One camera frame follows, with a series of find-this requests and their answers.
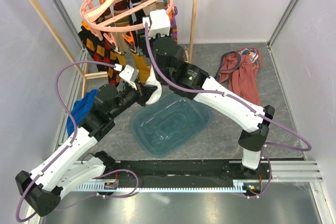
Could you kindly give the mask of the mustard yellow sock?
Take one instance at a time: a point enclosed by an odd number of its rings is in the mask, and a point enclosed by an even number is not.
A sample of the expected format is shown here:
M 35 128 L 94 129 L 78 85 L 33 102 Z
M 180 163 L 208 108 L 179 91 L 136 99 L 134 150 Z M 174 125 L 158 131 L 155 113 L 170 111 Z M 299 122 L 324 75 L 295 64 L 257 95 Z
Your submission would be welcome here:
M 119 60 L 119 64 L 125 66 L 127 64 L 127 61 L 125 59 L 125 53 L 128 50 L 128 45 L 125 43 L 121 33 L 116 33 L 115 38 L 118 45 L 118 52 L 116 52 L 116 55 Z
M 139 79 L 142 83 L 145 83 L 150 76 L 150 67 L 146 64 L 145 58 L 139 54 L 133 33 L 128 31 L 123 34 L 123 38 L 131 51 L 135 66 L 139 70 Z

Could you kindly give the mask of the argyle black red sock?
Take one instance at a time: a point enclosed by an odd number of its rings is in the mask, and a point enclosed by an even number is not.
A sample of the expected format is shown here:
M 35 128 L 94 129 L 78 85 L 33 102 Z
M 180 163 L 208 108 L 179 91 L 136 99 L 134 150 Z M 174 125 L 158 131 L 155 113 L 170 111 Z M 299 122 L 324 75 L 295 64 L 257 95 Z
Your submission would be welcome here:
M 99 40 L 85 26 L 81 26 L 78 33 L 83 46 L 87 49 L 93 61 L 104 62 L 111 65 L 125 65 L 124 55 L 112 49 L 111 44 L 106 40 Z M 120 83 L 119 71 L 103 65 L 97 65 L 98 71 L 104 71 L 108 74 L 108 82 L 111 85 L 118 86 Z

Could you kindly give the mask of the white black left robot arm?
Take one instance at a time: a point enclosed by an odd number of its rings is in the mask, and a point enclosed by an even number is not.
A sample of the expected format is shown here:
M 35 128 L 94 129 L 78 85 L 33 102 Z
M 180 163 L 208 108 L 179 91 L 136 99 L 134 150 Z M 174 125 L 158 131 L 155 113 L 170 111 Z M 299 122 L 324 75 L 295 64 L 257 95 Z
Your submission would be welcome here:
M 89 112 L 74 126 L 73 133 L 61 147 L 30 172 L 22 170 L 16 175 L 21 195 L 19 203 L 27 202 L 35 214 L 44 217 L 79 185 L 95 177 L 111 178 L 115 173 L 114 160 L 104 151 L 94 154 L 74 171 L 68 169 L 112 130 L 118 115 L 135 103 L 141 106 L 155 103 L 161 93 L 157 81 L 125 83 L 122 91 L 110 84 L 101 86 Z

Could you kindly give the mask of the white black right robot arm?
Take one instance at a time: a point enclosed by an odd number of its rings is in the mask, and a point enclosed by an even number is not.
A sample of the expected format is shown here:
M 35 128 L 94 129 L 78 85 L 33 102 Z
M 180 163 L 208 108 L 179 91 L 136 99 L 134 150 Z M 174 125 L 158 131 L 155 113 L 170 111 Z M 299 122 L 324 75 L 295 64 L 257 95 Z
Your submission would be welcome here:
M 213 77 L 207 77 L 200 90 L 187 89 L 174 83 L 171 87 L 195 95 L 196 102 L 210 106 L 241 126 L 243 131 L 238 141 L 243 148 L 240 172 L 245 178 L 254 178 L 259 173 L 261 149 L 269 132 L 264 123 L 266 109 L 240 98 Z

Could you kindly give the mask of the pink round clip hanger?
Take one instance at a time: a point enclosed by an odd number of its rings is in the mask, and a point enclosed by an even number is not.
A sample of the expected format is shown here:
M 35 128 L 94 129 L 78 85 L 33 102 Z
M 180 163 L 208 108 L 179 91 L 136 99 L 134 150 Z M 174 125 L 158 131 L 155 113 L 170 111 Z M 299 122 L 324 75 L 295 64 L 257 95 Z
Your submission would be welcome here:
M 163 10 L 169 14 L 173 0 L 85 0 L 80 16 L 94 33 L 125 33 L 143 28 L 142 16 L 158 2 L 166 5 Z

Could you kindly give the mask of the purple striped sock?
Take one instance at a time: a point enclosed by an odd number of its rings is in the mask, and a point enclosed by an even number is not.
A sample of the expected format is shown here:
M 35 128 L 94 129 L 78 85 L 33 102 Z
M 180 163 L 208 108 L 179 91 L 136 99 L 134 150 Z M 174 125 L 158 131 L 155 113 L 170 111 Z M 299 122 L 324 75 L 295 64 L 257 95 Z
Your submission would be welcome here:
M 176 43 L 178 43 L 177 23 L 176 23 L 177 15 L 178 15 L 178 9 L 176 6 L 174 6 L 172 10 L 169 12 L 169 18 L 171 22 L 171 37 Z

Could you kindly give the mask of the black white striped sock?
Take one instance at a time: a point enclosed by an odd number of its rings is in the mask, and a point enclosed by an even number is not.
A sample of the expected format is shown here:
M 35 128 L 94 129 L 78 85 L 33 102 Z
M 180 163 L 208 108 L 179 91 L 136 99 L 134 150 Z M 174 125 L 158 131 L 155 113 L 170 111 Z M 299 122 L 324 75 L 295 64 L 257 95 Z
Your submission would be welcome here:
M 143 0 L 129 0 L 128 7 L 129 9 L 134 9 L 142 3 L 143 3 Z M 143 9 L 133 12 L 130 15 L 130 25 L 141 24 L 144 16 L 145 16 L 145 12 Z

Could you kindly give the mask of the blue translucent plastic basin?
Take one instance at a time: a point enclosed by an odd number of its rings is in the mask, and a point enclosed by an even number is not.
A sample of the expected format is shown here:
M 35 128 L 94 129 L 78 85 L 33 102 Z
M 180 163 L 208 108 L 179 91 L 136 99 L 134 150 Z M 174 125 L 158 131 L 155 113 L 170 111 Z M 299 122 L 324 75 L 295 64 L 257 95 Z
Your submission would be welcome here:
M 211 121 L 210 107 L 170 91 L 136 112 L 130 127 L 147 154 L 165 157 L 200 134 Z

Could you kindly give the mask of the blue cloth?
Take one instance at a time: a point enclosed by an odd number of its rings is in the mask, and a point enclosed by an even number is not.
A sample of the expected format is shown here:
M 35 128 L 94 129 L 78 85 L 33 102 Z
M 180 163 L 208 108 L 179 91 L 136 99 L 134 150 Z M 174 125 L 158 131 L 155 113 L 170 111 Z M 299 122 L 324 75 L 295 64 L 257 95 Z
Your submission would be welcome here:
M 91 107 L 94 104 L 95 96 L 97 95 L 97 93 L 98 90 L 93 89 L 90 92 L 87 92 L 81 100 L 77 100 L 74 103 L 73 109 L 71 110 L 71 115 L 75 119 L 77 125 L 79 125 L 81 120 L 83 120 L 83 118 L 90 111 Z

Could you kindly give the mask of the brown striped sock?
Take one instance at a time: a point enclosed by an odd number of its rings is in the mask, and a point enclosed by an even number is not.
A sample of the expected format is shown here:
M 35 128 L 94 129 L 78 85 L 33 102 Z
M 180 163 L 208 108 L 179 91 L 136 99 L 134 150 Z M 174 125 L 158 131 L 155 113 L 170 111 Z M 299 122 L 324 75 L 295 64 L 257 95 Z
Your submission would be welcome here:
M 120 2 L 115 3 L 112 5 L 113 11 L 111 11 L 111 7 L 104 11 L 104 13 L 98 18 L 97 23 L 101 23 L 110 19 L 114 16 L 118 16 L 128 10 L 127 0 L 122 0 Z M 111 23 L 110 26 L 112 27 L 122 27 L 122 26 L 129 26 L 130 25 L 130 17 L 126 16 L 120 20 L 117 20 L 115 23 Z

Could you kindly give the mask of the red garment pile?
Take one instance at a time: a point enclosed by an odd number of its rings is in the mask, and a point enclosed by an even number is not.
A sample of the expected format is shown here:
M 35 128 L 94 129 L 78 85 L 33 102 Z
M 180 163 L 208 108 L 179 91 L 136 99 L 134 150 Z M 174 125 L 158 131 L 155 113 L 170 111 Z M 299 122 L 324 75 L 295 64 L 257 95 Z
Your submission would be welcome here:
M 222 55 L 215 79 L 228 82 L 228 89 L 239 97 L 261 106 L 257 88 L 257 73 L 263 66 L 256 48 L 242 48 Z

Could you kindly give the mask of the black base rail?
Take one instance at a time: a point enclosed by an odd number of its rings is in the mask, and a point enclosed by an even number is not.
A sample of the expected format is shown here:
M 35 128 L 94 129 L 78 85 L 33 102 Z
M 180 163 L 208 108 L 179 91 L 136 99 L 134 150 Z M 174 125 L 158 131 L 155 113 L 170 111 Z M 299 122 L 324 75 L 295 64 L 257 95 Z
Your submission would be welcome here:
M 134 172 L 140 189 L 233 187 L 235 180 L 269 179 L 268 163 L 260 163 L 252 170 L 231 159 L 115 161 L 107 166 L 106 172 L 120 169 Z

